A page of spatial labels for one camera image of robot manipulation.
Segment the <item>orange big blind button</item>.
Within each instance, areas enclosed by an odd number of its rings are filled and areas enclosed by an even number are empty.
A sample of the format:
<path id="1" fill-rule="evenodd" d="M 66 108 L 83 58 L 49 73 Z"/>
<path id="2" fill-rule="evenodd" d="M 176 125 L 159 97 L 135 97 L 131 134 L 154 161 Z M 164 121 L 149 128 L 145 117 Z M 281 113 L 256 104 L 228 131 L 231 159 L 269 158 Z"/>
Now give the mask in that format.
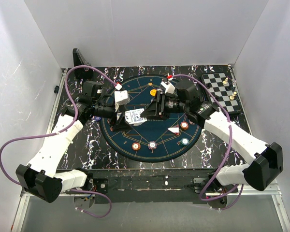
<path id="1" fill-rule="evenodd" d="M 156 92 L 157 92 L 157 91 L 156 91 L 155 89 L 152 89 L 152 90 L 150 91 L 150 95 L 151 95 L 151 96 L 155 96 L 155 95 L 156 95 Z"/>

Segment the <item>white-blue poker chip stack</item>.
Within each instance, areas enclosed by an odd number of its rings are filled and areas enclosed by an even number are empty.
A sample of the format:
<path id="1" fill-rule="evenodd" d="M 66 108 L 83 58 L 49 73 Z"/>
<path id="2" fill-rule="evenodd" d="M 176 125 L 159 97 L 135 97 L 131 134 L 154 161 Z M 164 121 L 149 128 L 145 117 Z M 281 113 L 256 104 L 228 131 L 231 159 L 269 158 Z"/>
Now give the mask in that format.
<path id="1" fill-rule="evenodd" d="M 154 141 L 149 142 L 148 143 L 148 148 L 151 149 L 151 150 L 156 149 L 157 148 L 156 142 L 154 142 Z"/>

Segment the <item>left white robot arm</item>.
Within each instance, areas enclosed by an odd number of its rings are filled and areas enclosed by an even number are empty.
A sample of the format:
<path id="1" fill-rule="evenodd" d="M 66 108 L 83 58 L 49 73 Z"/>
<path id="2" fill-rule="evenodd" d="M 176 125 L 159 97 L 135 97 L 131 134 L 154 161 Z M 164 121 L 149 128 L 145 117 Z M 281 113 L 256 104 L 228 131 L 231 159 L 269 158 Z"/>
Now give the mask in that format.
<path id="1" fill-rule="evenodd" d="M 110 119 L 114 129 L 131 128 L 125 108 L 130 97 L 124 87 L 116 85 L 112 104 L 103 105 L 105 97 L 108 94 L 101 83 L 84 82 L 82 92 L 64 107 L 38 153 L 27 165 L 19 165 L 16 169 L 18 181 L 26 192 L 52 203 L 64 191 L 78 188 L 82 193 L 89 193 L 93 189 L 92 174 L 89 172 L 77 168 L 57 173 L 57 166 L 75 136 L 93 117 Z"/>

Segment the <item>orange poker chip stack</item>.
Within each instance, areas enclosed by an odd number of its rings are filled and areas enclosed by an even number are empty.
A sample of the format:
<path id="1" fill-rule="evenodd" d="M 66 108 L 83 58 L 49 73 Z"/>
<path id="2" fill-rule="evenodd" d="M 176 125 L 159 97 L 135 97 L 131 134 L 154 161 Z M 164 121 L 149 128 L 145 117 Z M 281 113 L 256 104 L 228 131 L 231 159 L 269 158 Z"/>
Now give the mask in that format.
<path id="1" fill-rule="evenodd" d="M 133 143 L 131 147 L 133 150 L 139 150 L 141 148 L 141 145 L 139 143 Z"/>

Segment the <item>blue playing card deck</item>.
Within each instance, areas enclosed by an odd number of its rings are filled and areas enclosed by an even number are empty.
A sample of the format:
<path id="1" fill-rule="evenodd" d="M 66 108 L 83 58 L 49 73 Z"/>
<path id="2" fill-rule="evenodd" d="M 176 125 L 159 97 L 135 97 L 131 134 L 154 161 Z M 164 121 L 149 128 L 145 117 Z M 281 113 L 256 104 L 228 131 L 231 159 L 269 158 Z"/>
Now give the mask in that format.
<path id="1" fill-rule="evenodd" d="M 140 126 L 146 122 L 146 119 L 141 117 L 141 111 L 133 110 L 133 111 L 126 111 L 125 112 L 125 120 L 131 126 Z"/>

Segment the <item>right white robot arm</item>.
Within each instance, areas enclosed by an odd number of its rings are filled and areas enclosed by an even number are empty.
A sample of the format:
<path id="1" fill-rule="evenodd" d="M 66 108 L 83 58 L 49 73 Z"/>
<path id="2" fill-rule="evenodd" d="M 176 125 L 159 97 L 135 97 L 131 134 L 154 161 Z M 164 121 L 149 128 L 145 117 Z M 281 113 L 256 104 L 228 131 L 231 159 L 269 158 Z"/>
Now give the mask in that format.
<path id="1" fill-rule="evenodd" d="M 279 144 L 269 145 L 231 122 L 222 107 L 200 99 L 193 82 L 183 80 L 175 86 L 169 81 L 161 84 L 165 90 L 157 90 L 141 117 L 166 120 L 171 113 L 184 113 L 188 120 L 219 137 L 246 161 L 242 165 L 218 167 L 210 174 L 206 186 L 212 191 L 220 192 L 228 185 L 238 184 L 263 191 L 283 171 L 283 152 Z"/>

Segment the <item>green poker chip stack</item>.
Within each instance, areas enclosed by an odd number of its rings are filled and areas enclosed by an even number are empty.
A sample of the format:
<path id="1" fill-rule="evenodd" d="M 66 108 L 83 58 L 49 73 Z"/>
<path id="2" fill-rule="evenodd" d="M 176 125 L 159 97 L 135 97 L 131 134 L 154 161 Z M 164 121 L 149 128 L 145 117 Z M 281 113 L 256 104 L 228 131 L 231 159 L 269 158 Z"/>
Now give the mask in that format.
<path id="1" fill-rule="evenodd" d="M 181 146 L 186 146 L 186 145 L 188 145 L 189 144 L 189 139 L 188 138 L 182 138 L 181 140 L 180 140 L 180 145 Z"/>

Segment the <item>blue-backed playing cards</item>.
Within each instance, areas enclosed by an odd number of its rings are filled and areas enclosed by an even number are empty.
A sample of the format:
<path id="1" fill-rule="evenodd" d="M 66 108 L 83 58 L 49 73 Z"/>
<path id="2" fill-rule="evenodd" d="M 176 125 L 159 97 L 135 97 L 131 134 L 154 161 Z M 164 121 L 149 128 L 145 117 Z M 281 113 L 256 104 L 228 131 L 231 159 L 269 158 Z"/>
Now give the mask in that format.
<path id="1" fill-rule="evenodd" d="M 143 118 L 141 117 L 141 113 L 144 111 L 144 108 L 134 109 L 130 111 L 131 118 L 135 121 L 140 121 Z"/>

